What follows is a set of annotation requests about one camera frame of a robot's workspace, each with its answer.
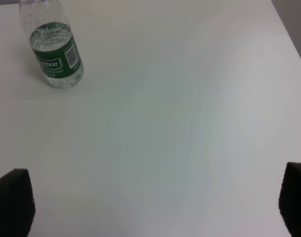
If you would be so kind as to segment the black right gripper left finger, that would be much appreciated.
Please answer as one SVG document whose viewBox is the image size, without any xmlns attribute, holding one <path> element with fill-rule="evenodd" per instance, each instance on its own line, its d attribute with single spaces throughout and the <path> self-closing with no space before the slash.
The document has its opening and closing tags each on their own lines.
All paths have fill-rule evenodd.
<svg viewBox="0 0 301 237">
<path fill-rule="evenodd" d="M 29 171 L 16 168 L 0 177 L 0 237 L 27 237 L 35 213 Z"/>
</svg>

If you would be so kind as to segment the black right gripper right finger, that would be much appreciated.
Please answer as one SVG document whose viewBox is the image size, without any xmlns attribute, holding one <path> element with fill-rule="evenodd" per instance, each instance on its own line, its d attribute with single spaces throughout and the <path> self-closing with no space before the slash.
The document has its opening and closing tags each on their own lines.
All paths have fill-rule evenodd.
<svg viewBox="0 0 301 237">
<path fill-rule="evenodd" d="M 301 163 L 287 163 L 278 205 L 290 235 L 301 237 Z"/>
</svg>

